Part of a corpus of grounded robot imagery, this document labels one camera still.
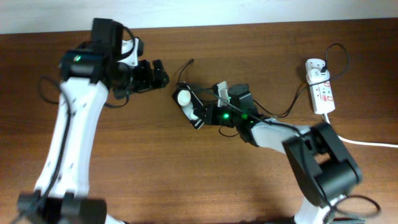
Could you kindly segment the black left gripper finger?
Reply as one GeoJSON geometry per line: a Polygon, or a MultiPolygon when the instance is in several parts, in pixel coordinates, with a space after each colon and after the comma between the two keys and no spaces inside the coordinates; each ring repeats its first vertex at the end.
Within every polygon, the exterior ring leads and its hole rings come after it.
{"type": "Polygon", "coordinates": [[[134,92],[146,92],[152,89],[153,73],[150,67],[150,62],[141,60],[138,65],[134,67],[134,92]]]}
{"type": "Polygon", "coordinates": [[[164,69],[161,60],[154,60],[152,62],[154,69],[154,79],[153,79],[153,87],[154,89],[165,88],[169,83],[169,76],[164,69]]]}

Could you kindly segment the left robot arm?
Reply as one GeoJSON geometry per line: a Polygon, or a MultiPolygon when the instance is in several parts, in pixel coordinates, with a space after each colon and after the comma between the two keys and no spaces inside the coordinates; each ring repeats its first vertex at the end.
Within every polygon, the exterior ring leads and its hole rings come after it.
{"type": "Polygon", "coordinates": [[[17,221],[116,223],[103,199],[88,198],[90,158],[96,127],[109,93],[128,101],[133,93],[169,83],[162,62],[141,60],[138,37],[111,19],[93,20],[89,41],[69,50],[59,65],[60,93],[55,129],[44,168],[31,194],[20,194],[17,221]]]}

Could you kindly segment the black smartphone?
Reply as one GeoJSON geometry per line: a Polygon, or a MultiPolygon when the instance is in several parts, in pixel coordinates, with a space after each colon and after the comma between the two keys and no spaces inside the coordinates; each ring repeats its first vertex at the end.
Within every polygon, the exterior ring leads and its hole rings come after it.
{"type": "Polygon", "coordinates": [[[174,91],[172,98],[176,102],[177,106],[183,111],[190,124],[195,129],[200,129],[204,122],[201,120],[194,121],[194,115],[192,114],[194,108],[203,107],[203,103],[198,99],[198,97],[191,91],[177,89],[174,91]]]}

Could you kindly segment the white power strip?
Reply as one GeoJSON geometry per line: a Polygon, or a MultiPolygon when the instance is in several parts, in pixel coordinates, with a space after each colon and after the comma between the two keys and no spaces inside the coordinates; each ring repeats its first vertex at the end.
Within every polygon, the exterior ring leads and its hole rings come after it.
{"type": "MultiPolygon", "coordinates": [[[[311,68],[318,68],[322,71],[324,66],[325,61],[319,58],[311,58],[305,62],[306,72],[311,68]]],[[[331,85],[328,80],[322,83],[309,85],[309,89],[315,114],[327,114],[335,109],[331,85]]]]}

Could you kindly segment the white USB charger adapter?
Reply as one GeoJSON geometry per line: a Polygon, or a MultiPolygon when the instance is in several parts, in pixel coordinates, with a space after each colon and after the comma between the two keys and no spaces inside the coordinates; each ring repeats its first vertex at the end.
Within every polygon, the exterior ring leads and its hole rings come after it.
{"type": "Polygon", "coordinates": [[[322,72],[318,68],[311,68],[306,75],[307,83],[309,85],[314,85],[316,83],[322,83],[330,78],[330,73],[328,70],[322,72]]]}

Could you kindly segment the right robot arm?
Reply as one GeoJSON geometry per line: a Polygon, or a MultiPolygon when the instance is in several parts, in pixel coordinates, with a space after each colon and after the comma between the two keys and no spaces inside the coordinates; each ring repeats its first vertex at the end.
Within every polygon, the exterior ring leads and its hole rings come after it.
{"type": "Polygon", "coordinates": [[[260,114],[261,106],[247,85],[213,85],[206,92],[217,102],[204,104],[192,96],[192,114],[199,122],[236,128],[244,142],[287,156],[304,196],[291,223],[332,223],[337,213],[347,216],[348,223],[364,220],[338,208],[351,197],[351,190],[361,183],[363,174],[330,124],[294,126],[260,114]]]}

